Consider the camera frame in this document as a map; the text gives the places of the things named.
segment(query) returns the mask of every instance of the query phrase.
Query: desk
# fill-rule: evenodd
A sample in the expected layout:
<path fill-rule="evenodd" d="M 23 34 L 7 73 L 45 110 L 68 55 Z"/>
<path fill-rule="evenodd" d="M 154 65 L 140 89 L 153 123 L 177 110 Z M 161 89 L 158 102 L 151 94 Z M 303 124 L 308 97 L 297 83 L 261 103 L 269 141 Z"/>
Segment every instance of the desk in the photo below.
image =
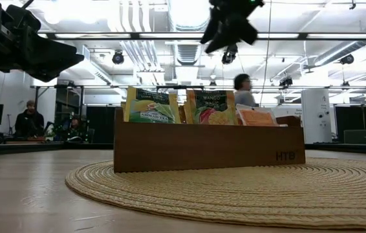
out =
<path fill-rule="evenodd" d="M 43 141 L 7 141 L 6 144 L 40 144 Z"/>
<path fill-rule="evenodd" d="M 307 151 L 309 157 L 366 161 L 366 155 Z M 0 232 L 16 233 L 303 233 L 338 232 L 203 223 L 116 208 L 65 186 L 70 170 L 112 161 L 112 150 L 59 150 L 0 155 Z"/>

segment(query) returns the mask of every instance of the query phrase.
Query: white pillar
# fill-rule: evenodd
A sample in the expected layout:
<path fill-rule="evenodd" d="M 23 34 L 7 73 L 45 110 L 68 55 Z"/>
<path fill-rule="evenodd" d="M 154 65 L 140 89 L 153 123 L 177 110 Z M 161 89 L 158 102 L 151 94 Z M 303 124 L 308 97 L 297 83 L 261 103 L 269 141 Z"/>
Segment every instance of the white pillar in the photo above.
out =
<path fill-rule="evenodd" d="M 332 142 L 328 89 L 302 91 L 305 143 Z"/>

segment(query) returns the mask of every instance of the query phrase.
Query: ventilation pipe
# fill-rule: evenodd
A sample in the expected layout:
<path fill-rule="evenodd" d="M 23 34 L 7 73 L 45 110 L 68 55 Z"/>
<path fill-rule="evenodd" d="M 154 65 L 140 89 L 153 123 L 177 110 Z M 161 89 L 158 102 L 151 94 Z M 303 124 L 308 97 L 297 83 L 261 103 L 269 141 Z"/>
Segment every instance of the ventilation pipe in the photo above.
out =
<path fill-rule="evenodd" d="M 143 29 L 144 29 L 144 32 L 151 32 L 149 0 L 142 0 L 141 2 L 142 2 L 142 13 L 143 13 L 143 17 L 142 17 Z M 153 63 L 151 65 L 156 67 L 157 70 L 161 71 L 162 68 L 160 66 L 160 62 L 158 62 L 155 42 L 152 40 L 151 41 L 146 40 L 142 43 L 143 43 L 145 52 L 147 53 L 149 58 L 153 61 Z"/>
<path fill-rule="evenodd" d="M 77 51 L 84 55 L 84 60 L 80 63 L 86 66 L 87 70 L 95 77 L 103 82 L 105 82 L 107 85 L 121 85 L 120 83 L 117 83 L 113 80 L 113 78 L 107 74 L 98 64 L 95 64 L 90 59 L 90 51 L 86 48 L 86 46 L 82 45 L 82 47 L 77 47 Z M 116 91 L 119 95 L 122 96 L 122 98 L 126 97 L 126 93 L 123 89 L 120 88 L 114 88 L 114 91 Z"/>
<path fill-rule="evenodd" d="M 366 46 L 366 41 L 353 41 L 353 42 L 340 43 L 339 45 L 330 49 L 326 53 L 319 55 L 314 60 L 314 65 L 318 67 L 329 64 L 333 61 L 345 57 L 351 52 L 354 52 L 364 46 Z"/>
<path fill-rule="evenodd" d="M 130 19 L 129 19 L 129 0 L 123 0 L 123 15 L 122 15 L 122 25 L 126 32 L 132 32 L 133 30 L 130 27 Z M 137 41 L 126 41 L 125 44 L 129 47 L 129 50 L 133 53 L 133 56 L 138 60 L 140 64 L 143 65 L 144 70 L 149 70 L 149 65 L 144 60 L 144 55 L 141 49 L 138 46 Z"/>
<path fill-rule="evenodd" d="M 168 0 L 169 22 L 173 32 L 202 32 L 208 25 L 210 5 L 207 1 Z M 202 54 L 200 45 L 173 45 L 175 59 L 181 65 L 195 65 Z M 199 71 L 198 67 L 177 67 L 176 76 L 185 76 Z"/>
<path fill-rule="evenodd" d="M 142 31 L 142 27 L 140 26 L 140 4 L 138 3 L 138 0 L 133 0 L 133 27 L 136 32 Z M 134 42 L 136 45 L 136 49 L 141 52 L 141 50 L 139 49 L 140 43 L 138 41 L 134 41 Z M 141 44 L 145 50 L 145 53 L 147 54 L 147 57 L 142 55 L 145 64 L 149 64 L 149 62 L 150 62 L 149 69 L 155 70 L 155 69 L 153 69 L 154 61 L 149 53 L 149 48 L 148 48 L 147 44 L 145 43 L 145 41 L 142 41 Z"/>
<path fill-rule="evenodd" d="M 315 58 L 308 59 L 310 68 L 319 67 L 327 65 L 333 61 L 337 61 L 340 58 L 345 57 L 346 55 L 349 55 L 350 53 L 366 46 L 366 41 L 353 41 L 353 42 L 343 42 L 339 45 L 335 46 L 334 48 L 328 50 L 324 54 L 321 54 Z M 302 63 L 304 60 L 302 58 L 298 59 L 295 63 L 289 65 L 282 71 L 280 71 L 275 76 L 271 77 L 270 79 L 274 81 L 276 78 L 280 77 L 282 73 L 287 72 L 288 74 L 292 74 L 293 72 L 297 71 L 297 66 L 299 66 L 298 69 L 301 69 L 301 65 L 298 65 L 296 63 Z"/>

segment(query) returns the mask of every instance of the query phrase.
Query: yellow tea packet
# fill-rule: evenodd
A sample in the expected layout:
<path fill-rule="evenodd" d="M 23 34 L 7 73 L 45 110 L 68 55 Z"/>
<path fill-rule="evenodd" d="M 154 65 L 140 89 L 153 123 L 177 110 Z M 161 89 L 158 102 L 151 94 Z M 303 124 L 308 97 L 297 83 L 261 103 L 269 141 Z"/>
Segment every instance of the yellow tea packet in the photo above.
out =
<path fill-rule="evenodd" d="M 237 125 L 233 91 L 188 90 L 187 96 L 193 124 Z"/>
<path fill-rule="evenodd" d="M 125 102 L 120 102 L 120 107 L 123 109 L 123 116 L 125 115 Z"/>
<path fill-rule="evenodd" d="M 184 108 L 184 115 L 186 116 L 186 124 L 193 124 L 193 119 L 190 114 L 190 106 L 188 102 L 184 102 L 183 104 Z"/>
<path fill-rule="evenodd" d="M 177 94 L 154 93 L 129 87 L 124 121 L 179 124 Z"/>

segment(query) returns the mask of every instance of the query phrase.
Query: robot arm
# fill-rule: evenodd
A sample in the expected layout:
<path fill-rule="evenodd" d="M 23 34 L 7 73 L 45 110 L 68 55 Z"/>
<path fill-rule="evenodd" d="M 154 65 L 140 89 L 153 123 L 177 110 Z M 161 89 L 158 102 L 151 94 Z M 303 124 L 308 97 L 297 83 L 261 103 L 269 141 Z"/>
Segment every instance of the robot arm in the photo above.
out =
<path fill-rule="evenodd" d="M 76 48 L 38 36 L 41 23 L 25 8 L 0 4 L 0 71 L 19 69 L 32 77 L 49 82 L 60 72 L 81 62 Z"/>

